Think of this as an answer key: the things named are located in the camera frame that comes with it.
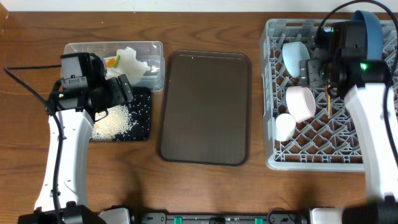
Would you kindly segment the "wooden chopstick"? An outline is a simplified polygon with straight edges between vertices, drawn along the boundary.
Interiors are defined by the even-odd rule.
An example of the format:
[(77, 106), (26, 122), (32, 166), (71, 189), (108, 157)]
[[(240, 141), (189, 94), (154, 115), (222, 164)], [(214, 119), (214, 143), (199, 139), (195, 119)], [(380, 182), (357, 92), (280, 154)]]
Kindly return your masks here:
[(327, 101), (327, 111), (328, 111), (328, 117), (330, 118), (331, 116), (331, 96), (330, 96), (330, 85), (325, 86), (325, 94), (326, 94), (326, 101)]

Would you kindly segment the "yellow snack wrapper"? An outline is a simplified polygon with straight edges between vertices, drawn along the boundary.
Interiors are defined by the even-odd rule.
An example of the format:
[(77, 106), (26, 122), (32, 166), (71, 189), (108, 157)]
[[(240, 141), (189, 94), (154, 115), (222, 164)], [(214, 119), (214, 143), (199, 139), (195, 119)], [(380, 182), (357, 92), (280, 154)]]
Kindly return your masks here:
[(118, 63), (119, 63), (119, 59), (120, 59), (119, 55), (104, 58), (105, 63), (106, 63), (106, 67), (107, 68), (115, 68), (115, 67), (117, 67)]

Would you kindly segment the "white tissue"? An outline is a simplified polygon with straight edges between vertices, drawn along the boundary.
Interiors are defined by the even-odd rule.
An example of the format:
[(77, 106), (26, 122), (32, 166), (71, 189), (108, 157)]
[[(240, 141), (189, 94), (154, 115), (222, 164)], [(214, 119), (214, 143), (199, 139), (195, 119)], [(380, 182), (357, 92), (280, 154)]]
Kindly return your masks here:
[(106, 67), (106, 79), (126, 74), (129, 83), (135, 85), (140, 82), (146, 72), (150, 71), (150, 66), (138, 61), (136, 58), (137, 52), (130, 47), (118, 49), (116, 55), (120, 56), (118, 66), (115, 68)]

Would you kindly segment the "pink white bowl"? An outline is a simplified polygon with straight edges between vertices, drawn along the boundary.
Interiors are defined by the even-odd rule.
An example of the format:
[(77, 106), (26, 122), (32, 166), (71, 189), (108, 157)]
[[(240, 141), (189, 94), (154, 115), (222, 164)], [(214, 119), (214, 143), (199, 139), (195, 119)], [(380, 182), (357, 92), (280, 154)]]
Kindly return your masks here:
[(311, 90), (302, 86), (290, 86), (285, 94), (287, 109), (301, 123), (312, 118), (316, 112), (316, 103)]

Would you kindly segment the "light blue bowl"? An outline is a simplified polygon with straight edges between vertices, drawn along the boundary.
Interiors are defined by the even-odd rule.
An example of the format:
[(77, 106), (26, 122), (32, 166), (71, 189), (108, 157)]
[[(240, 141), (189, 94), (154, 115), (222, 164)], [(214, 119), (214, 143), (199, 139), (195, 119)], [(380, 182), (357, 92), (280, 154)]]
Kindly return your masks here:
[(310, 54), (302, 42), (290, 42), (283, 45), (282, 56), (289, 74), (297, 78), (300, 76), (300, 62), (309, 60)]

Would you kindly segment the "white cup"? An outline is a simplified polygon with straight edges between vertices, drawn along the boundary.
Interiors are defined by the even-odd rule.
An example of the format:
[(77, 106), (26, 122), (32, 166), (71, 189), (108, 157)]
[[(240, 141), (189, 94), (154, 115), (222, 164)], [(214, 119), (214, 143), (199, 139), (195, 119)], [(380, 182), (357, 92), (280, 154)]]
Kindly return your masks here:
[(288, 141), (295, 132), (295, 118), (288, 113), (278, 115), (275, 119), (275, 139), (277, 141)]

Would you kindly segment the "dark blue plate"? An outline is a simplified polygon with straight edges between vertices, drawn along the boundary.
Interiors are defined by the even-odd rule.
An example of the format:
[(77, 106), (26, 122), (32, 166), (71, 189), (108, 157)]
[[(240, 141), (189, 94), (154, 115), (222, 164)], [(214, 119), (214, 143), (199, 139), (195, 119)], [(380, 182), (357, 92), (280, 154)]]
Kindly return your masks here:
[(383, 34), (378, 17), (369, 11), (355, 11), (352, 21), (362, 21), (366, 25), (367, 59), (380, 60), (382, 58)]

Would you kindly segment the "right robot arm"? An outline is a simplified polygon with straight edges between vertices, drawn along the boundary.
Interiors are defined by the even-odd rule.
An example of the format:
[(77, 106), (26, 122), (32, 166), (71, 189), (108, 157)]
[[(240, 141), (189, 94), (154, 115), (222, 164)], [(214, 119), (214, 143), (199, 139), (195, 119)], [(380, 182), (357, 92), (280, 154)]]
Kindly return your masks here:
[(331, 85), (353, 120), (361, 150), (368, 201), (346, 208), (313, 208), (309, 223), (397, 223), (397, 116), (392, 73), (381, 58), (369, 60), (363, 21), (336, 22), (317, 30), (325, 56), (300, 62), (301, 84)]

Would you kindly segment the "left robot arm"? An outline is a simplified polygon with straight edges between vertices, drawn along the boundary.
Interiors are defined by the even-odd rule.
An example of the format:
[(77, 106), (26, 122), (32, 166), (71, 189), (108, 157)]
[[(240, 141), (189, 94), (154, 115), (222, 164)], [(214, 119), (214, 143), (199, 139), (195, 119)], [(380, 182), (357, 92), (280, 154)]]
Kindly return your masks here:
[(45, 107), (51, 130), (45, 180), (34, 212), (19, 223), (104, 223), (87, 206), (86, 162), (95, 114), (132, 100), (127, 76), (91, 86), (68, 88), (68, 79), (55, 82)]

